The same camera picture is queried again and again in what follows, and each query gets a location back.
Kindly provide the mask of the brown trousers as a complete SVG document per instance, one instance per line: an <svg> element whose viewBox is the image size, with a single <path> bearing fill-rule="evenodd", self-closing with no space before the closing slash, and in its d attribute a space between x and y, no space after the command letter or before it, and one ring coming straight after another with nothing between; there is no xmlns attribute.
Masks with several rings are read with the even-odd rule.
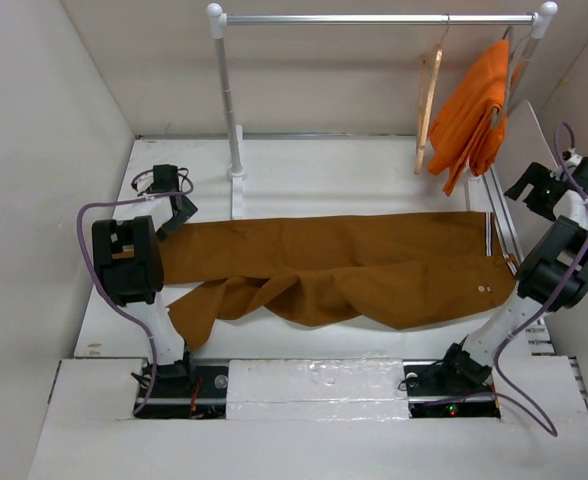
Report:
<svg viewBox="0 0 588 480"><path fill-rule="evenodd" d="M305 327L368 317L407 330L502 305L516 280L482 212L251 219L187 224L160 246L169 306L201 348L218 320L258 309Z"/></svg>

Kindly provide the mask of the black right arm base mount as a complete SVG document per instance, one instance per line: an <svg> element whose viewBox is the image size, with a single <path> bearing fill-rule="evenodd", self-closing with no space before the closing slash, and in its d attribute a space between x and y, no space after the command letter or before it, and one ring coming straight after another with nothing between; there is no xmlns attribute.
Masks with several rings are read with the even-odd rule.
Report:
<svg viewBox="0 0 588 480"><path fill-rule="evenodd" d="M442 359L404 361L398 389L413 419L499 419L491 372L454 343Z"/></svg>

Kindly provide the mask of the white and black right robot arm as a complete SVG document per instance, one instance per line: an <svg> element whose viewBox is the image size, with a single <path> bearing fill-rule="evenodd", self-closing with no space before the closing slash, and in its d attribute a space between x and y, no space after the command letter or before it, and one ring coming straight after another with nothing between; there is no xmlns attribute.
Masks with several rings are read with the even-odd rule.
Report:
<svg viewBox="0 0 588 480"><path fill-rule="evenodd" d="M526 187L527 208L552 224L518 268L506 302L451 345L437 366L436 381L447 393L482 384L507 344L531 322L574 307L588 292L588 157L566 151L556 170L533 162L505 196L516 200Z"/></svg>

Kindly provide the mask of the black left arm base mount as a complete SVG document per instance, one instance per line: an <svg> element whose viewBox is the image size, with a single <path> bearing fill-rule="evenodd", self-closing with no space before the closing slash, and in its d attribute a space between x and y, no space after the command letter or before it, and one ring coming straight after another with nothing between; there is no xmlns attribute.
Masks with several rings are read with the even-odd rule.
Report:
<svg viewBox="0 0 588 480"><path fill-rule="evenodd" d="M194 360L186 351L180 361L157 368L152 389L152 366L131 376L138 383L134 416L147 420L219 420L226 416L229 364Z"/></svg>

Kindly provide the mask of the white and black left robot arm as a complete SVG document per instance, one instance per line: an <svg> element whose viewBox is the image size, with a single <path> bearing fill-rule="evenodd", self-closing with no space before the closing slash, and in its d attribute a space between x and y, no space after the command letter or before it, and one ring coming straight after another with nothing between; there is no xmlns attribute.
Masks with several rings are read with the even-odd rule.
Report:
<svg viewBox="0 0 588 480"><path fill-rule="evenodd" d="M117 216L91 228L92 266L110 303L140 324L150 342L150 364L135 378L148 388L156 380L175 396L196 387L185 341L174 328L162 297L161 243L197 213L189 194L189 170L155 165L134 176L135 198L117 205Z"/></svg>

